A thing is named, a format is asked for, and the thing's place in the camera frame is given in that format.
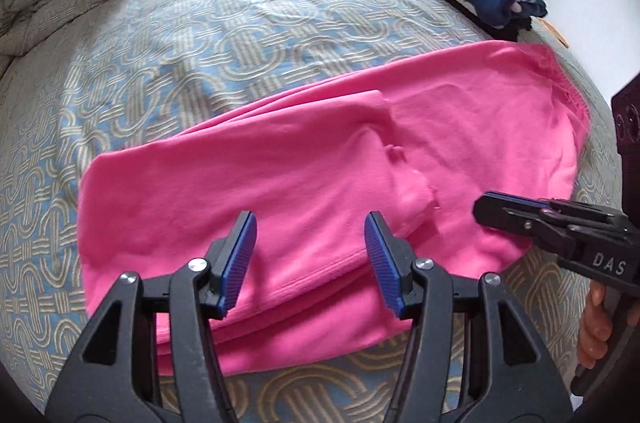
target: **screw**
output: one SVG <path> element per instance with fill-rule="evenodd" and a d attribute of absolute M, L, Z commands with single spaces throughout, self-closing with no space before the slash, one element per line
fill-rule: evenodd
<path fill-rule="evenodd" d="M 433 269 L 435 263 L 431 259 L 417 259 L 415 261 L 415 266 L 418 269 Z"/>
<path fill-rule="evenodd" d="M 194 273 L 198 273 L 207 267 L 207 261 L 204 259 L 193 259 L 189 261 L 187 266 L 189 266 L 189 269 Z"/>
<path fill-rule="evenodd" d="M 496 273 L 487 273 L 484 276 L 484 281 L 490 286 L 498 286 L 500 285 L 500 282 L 502 282 L 502 279 L 500 278 L 500 275 Z"/>
<path fill-rule="evenodd" d="M 138 275 L 136 275 L 132 271 L 127 271 L 126 273 L 120 275 L 120 280 L 129 284 L 133 284 L 133 282 L 135 282 L 137 279 Z"/>

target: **ribbed blue surface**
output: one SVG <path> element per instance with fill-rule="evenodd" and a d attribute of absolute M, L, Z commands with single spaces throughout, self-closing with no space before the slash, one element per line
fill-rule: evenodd
<path fill-rule="evenodd" d="M 255 239 L 258 230 L 255 215 L 252 213 L 240 232 L 238 242 L 231 253 L 224 273 L 222 274 L 220 301 L 218 307 L 225 315 L 236 306 L 240 288 L 244 281 L 244 274 L 249 267 L 251 255 L 254 252 Z"/>
<path fill-rule="evenodd" d="M 396 314 L 396 317 L 400 317 L 404 310 L 400 274 L 391 259 L 378 225 L 370 213 L 364 222 L 364 241 L 385 305 Z"/>

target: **pink garment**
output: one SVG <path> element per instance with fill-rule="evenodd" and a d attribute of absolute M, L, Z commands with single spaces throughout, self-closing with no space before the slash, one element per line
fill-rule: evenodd
<path fill-rule="evenodd" d="M 378 292 L 364 217 L 449 272 L 501 271 L 527 243 L 476 225 L 486 190 L 570 196 L 588 110 L 546 47 L 480 42 L 283 92 L 174 138 L 100 155 L 78 244 L 93 313 L 127 270 L 172 273 L 253 210 L 238 305 L 212 324 L 223 372 L 311 363 L 406 329 Z M 159 320 L 160 369 L 170 370 Z"/>

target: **hand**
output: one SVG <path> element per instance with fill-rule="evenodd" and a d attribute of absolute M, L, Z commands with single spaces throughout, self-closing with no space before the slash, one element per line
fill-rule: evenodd
<path fill-rule="evenodd" d="M 612 324 L 603 307 L 607 289 L 604 285 L 591 281 L 586 305 L 580 319 L 578 332 L 578 361 L 587 369 L 593 369 L 596 361 L 607 354 L 607 340 L 611 336 Z M 627 315 L 630 326 L 640 323 L 640 302 L 636 302 Z"/>

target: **patterned bedspread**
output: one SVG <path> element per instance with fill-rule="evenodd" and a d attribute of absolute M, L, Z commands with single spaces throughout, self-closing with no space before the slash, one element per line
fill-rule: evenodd
<path fill-rule="evenodd" d="M 42 409 L 86 324 L 76 204 L 96 154 L 174 135 L 284 88 L 484 38 L 442 0 L 110 0 L 55 32 L 0 80 L 2 363 Z M 551 44 L 590 104 L 575 197 L 619 206 L 602 96 L 541 26 L 524 40 Z M 504 276 L 570 372 L 586 281 L 535 249 Z M 381 421 L 404 342 L 233 377 L 232 398 L 244 421 Z"/>

